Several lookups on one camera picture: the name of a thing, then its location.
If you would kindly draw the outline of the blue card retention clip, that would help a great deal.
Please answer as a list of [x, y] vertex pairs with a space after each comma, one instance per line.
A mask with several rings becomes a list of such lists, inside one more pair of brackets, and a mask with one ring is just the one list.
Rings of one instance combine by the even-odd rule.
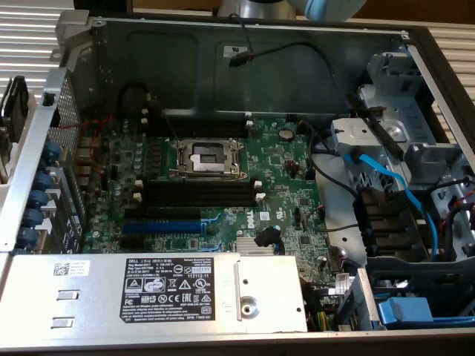
[[52, 188], [54, 185], [53, 178], [49, 173], [44, 171], [37, 171], [34, 178], [32, 189], [45, 192], [47, 189]]
[[31, 190], [27, 198], [27, 207], [39, 210], [49, 202], [49, 196], [44, 191]]
[[28, 247], [35, 246], [37, 244], [38, 235], [36, 230], [32, 228], [21, 227], [17, 234], [16, 243], [20, 246]]
[[55, 142], [47, 141], [42, 149], [41, 158], [47, 163], [51, 164], [60, 158], [62, 154], [61, 147]]
[[34, 208], [26, 208], [22, 217], [21, 227], [34, 228], [41, 225], [44, 217], [41, 211]]

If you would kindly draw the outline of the white QR code sticker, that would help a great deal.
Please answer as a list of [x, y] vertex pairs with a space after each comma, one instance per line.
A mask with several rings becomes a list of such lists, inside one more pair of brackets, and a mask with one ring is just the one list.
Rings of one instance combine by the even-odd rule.
[[87, 277], [90, 271], [90, 260], [68, 260], [56, 262], [53, 275], [56, 277]]

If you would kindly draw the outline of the long black expansion slot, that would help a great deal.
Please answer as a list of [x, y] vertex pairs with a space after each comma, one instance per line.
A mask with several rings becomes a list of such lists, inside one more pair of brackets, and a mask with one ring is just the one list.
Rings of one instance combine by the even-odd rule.
[[124, 218], [128, 220], [199, 220], [198, 208], [127, 208]]

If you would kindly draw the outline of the black motherboard power connector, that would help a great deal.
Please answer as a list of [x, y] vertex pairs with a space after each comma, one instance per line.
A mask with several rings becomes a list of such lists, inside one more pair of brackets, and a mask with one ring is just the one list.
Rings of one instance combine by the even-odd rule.
[[254, 241], [259, 247], [268, 247], [269, 245], [279, 245], [281, 243], [281, 232], [275, 227], [268, 227], [257, 234]]

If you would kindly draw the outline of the silver power supply unit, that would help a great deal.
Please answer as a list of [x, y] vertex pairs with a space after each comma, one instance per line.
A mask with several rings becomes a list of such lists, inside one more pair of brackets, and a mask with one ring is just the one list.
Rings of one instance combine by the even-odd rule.
[[[214, 259], [215, 320], [125, 323], [120, 318], [129, 258]], [[56, 262], [90, 260], [87, 277], [56, 277]], [[86, 254], [13, 258], [0, 295], [0, 341], [169, 337], [305, 332], [304, 303], [293, 257], [238, 253]]]

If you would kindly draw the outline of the blue plastic latch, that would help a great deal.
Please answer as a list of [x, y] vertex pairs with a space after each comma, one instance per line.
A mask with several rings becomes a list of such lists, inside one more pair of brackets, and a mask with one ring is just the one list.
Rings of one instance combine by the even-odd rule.
[[390, 297], [377, 305], [381, 324], [389, 330], [461, 329], [475, 327], [475, 317], [434, 317], [424, 297]]

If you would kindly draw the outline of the blue expansion slot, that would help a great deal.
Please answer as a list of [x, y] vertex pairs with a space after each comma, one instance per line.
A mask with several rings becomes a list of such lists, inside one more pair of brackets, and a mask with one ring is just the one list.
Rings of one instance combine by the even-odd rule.
[[124, 234], [200, 234], [207, 227], [201, 221], [127, 222], [122, 226]]

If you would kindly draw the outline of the open grey PC case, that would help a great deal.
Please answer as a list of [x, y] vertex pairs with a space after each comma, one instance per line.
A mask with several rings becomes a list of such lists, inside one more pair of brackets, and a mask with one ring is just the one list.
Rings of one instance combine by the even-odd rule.
[[[357, 87], [366, 81], [369, 59], [383, 52], [411, 52], [422, 59], [435, 81], [451, 121], [437, 129], [453, 138], [458, 127], [475, 152], [475, 107], [435, 41], [420, 27], [364, 27], [241, 18], [194, 19], [66, 10], [56, 25], [58, 48], [47, 62], [40, 91], [24, 73], [0, 75], [0, 101], [10, 78], [23, 76], [37, 103], [30, 130], [8, 185], [0, 186], [0, 295], [13, 258], [72, 257], [86, 254], [85, 195], [77, 171], [81, 139], [91, 131], [139, 124], [143, 108], [173, 116], [242, 113], [252, 119], [302, 122], [319, 135], [310, 154], [315, 181], [331, 182], [318, 161], [329, 157], [330, 123], [353, 111]], [[223, 58], [224, 45], [248, 50]], [[42, 149], [55, 142], [62, 154], [47, 164]], [[0, 177], [13, 143], [0, 127]], [[45, 191], [44, 221], [32, 228], [35, 246], [16, 243], [27, 198], [37, 171], [54, 185]], [[190, 254], [139, 252], [113, 254]], [[439, 268], [399, 265], [395, 269], [344, 263], [337, 268], [334, 292], [341, 300], [333, 330], [270, 334], [203, 334], [169, 337], [101, 337], [0, 341], [0, 355], [77, 354], [80, 352], [218, 356], [475, 356], [475, 327], [389, 330], [377, 305], [390, 297], [424, 297], [434, 317], [475, 317], [475, 268], [468, 264]], [[304, 287], [299, 276], [304, 303]]]

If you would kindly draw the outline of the black part on rack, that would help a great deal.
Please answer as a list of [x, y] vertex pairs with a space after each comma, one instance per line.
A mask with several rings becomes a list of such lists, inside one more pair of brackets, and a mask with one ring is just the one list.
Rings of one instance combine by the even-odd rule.
[[0, 101], [0, 127], [6, 129], [11, 142], [18, 143], [29, 112], [29, 93], [23, 76], [10, 78]]

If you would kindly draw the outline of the short black expansion slot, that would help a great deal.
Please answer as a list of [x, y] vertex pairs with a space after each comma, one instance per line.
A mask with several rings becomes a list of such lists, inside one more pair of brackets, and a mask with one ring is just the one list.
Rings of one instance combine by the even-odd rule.
[[123, 235], [120, 239], [120, 248], [130, 250], [143, 250], [144, 237], [142, 235]]

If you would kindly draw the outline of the metal CPU socket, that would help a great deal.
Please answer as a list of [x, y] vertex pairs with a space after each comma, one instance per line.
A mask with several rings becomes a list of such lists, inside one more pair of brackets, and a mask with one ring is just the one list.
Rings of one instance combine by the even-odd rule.
[[236, 139], [181, 139], [171, 147], [176, 152], [176, 163], [168, 170], [171, 178], [232, 182], [248, 177], [240, 159], [245, 146]]

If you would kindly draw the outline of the black power supply label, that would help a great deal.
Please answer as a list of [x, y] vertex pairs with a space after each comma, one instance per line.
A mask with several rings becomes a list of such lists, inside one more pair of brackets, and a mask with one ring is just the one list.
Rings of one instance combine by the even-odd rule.
[[127, 259], [119, 315], [125, 323], [215, 320], [214, 259]]

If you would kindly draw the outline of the black RAM slot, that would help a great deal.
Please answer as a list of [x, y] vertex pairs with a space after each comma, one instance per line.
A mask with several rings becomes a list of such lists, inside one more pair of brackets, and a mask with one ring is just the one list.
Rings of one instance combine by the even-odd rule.
[[148, 207], [254, 207], [258, 203], [253, 193], [171, 192], [134, 193], [134, 200]]
[[169, 125], [176, 131], [198, 131], [198, 130], [245, 130], [246, 123], [252, 121], [242, 113], [231, 113], [229, 115], [198, 114], [191, 116], [173, 116], [164, 111], [153, 111], [143, 108], [140, 116], [148, 120], [148, 124], [159, 131], [164, 131]]
[[254, 183], [250, 181], [156, 181], [142, 183], [142, 187], [134, 186], [134, 192], [159, 191], [222, 191], [231, 194], [253, 194]]
[[249, 129], [246, 127], [245, 130], [231, 130], [231, 131], [222, 131], [222, 130], [198, 130], [198, 131], [176, 131], [175, 129], [170, 129], [168, 126], [164, 131], [159, 131], [156, 128], [151, 127], [149, 124], [146, 126], [142, 125], [144, 132], [148, 136], [157, 136], [157, 137], [179, 137], [179, 138], [247, 138], [249, 134]]

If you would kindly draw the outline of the white case wall sticker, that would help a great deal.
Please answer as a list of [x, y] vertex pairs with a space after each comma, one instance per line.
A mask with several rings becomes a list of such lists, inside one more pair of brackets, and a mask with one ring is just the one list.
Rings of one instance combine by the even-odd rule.
[[237, 45], [224, 45], [223, 46], [223, 58], [230, 59], [234, 56], [237, 56], [240, 53], [245, 53], [248, 50], [245, 46]]

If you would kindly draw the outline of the silver chipset heatsink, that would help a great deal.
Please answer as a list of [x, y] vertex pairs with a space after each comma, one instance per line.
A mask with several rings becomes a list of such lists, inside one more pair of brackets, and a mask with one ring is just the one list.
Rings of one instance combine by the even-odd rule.
[[285, 246], [281, 240], [256, 243], [251, 237], [238, 237], [235, 242], [235, 250], [242, 256], [249, 257], [285, 255]]

